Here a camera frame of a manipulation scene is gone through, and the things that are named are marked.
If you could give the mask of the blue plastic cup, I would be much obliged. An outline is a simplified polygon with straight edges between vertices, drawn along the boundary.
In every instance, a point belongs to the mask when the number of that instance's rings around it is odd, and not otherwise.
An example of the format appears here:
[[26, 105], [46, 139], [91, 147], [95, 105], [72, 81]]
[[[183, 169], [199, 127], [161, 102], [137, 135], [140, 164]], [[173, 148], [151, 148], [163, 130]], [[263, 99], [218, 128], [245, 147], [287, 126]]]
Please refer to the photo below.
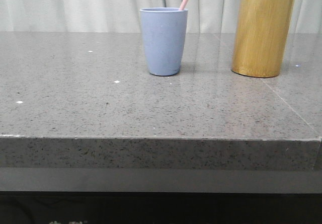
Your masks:
[[180, 71], [187, 18], [187, 9], [140, 9], [144, 55], [150, 74], [172, 76]]

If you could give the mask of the bamboo wooden cylinder holder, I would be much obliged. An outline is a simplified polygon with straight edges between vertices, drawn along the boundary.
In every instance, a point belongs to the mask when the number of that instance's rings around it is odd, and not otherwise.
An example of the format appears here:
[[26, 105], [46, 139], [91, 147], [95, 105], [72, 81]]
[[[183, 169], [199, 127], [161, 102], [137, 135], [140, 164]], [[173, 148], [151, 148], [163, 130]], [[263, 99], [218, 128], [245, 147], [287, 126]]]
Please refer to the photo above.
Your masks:
[[240, 0], [231, 70], [272, 78], [279, 75], [294, 0]]

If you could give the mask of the white-grey curtain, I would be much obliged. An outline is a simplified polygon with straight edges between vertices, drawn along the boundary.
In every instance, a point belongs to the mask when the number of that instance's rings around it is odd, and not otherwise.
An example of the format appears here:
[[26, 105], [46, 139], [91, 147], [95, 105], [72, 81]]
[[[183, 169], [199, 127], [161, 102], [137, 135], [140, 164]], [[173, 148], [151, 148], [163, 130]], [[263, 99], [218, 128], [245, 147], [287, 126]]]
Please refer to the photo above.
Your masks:
[[[1, 0], [1, 30], [120, 32], [140, 30], [141, 8], [177, 8], [182, 0]], [[190, 33], [233, 33], [240, 0], [189, 0]], [[321, 0], [295, 0], [291, 33], [321, 32]]]

